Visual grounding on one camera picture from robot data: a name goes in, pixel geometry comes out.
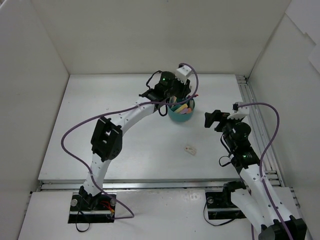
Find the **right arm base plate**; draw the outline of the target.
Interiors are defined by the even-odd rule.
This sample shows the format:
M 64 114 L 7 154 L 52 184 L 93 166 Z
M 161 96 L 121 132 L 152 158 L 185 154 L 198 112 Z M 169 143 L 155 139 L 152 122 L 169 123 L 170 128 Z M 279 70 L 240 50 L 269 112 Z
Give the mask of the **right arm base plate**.
M 205 192 L 205 199 L 204 213 L 209 220 L 229 221 L 246 219 L 244 213 L 237 206 L 225 200 L 222 191 L 207 191 Z

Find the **pink highlighter block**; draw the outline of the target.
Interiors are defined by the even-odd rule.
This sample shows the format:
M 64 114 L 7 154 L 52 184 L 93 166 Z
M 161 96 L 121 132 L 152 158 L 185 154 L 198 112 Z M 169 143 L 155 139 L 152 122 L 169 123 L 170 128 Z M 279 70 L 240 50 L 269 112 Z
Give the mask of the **pink highlighter block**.
M 192 109 L 190 107 L 182 110 L 179 114 L 185 115 L 185 114 L 190 114 L 192 112 Z

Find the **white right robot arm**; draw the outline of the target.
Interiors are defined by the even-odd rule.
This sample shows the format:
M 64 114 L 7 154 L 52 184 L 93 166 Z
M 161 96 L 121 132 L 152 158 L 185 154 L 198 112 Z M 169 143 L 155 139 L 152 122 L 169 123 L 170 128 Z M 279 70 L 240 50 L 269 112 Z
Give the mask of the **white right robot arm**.
M 243 110 L 233 114 L 220 110 L 204 114 L 205 128 L 217 123 L 214 130 L 222 134 L 230 163 L 240 176 L 240 180 L 224 184 L 221 200 L 240 209 L 260 240 L 303 240 L 306 223 L 296 218 L 278 197 L 251 146 L 251 127 L 243 122 L 248 114 Z

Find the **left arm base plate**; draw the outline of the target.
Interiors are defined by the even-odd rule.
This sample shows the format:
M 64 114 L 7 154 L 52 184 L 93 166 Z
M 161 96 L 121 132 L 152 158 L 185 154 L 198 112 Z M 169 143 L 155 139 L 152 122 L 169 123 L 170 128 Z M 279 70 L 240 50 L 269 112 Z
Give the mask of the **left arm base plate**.
M 70 201 L 69 224 L 113 223 L 116 201 L 108 196 L 100 195 L 89 205 L 79 194 L 74 194 Z

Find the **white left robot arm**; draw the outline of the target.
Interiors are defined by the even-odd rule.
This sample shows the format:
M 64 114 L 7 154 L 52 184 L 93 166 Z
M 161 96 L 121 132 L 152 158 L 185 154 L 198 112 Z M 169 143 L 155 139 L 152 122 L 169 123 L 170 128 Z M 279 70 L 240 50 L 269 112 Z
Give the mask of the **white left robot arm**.
M 163 71 L 159 82 L 139 95 L 134 109 L 117 113 L 111 118 L 98 119 L 92 138 L 92 162 L 90 172 L 80 187 L 79 195 L 82 204 L 89 210 L 100 204 L 101 188 L 108 167 L 121 152 L 124 134 L 143 118 L 158 111 L 171 97 L 185 99 L 191 92 L 190 80 L 192 71 L 186 66 L 178 68 L 174 73 Z

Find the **yellow highlighter block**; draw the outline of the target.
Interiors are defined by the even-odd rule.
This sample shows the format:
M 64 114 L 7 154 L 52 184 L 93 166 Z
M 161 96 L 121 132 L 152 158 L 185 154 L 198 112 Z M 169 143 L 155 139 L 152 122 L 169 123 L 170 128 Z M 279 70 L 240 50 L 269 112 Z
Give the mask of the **yellow highlighter block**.
M 187 109 L 188 107 L 185 105 L 180 106 L 179 108 L 177 108 L 174 113 L 179 114 L 182 110 Z

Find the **white red printed eraser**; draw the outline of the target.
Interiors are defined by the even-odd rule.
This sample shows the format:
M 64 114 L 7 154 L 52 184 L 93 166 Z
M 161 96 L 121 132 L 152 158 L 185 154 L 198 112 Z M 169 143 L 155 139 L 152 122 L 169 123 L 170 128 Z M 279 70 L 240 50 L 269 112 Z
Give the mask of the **white red printed eraser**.
M 195 156 L 197 154 L 197 149 L 193 146 L 188 145 L 188 144 L 184 147 L 184 150 L 193 156 Z

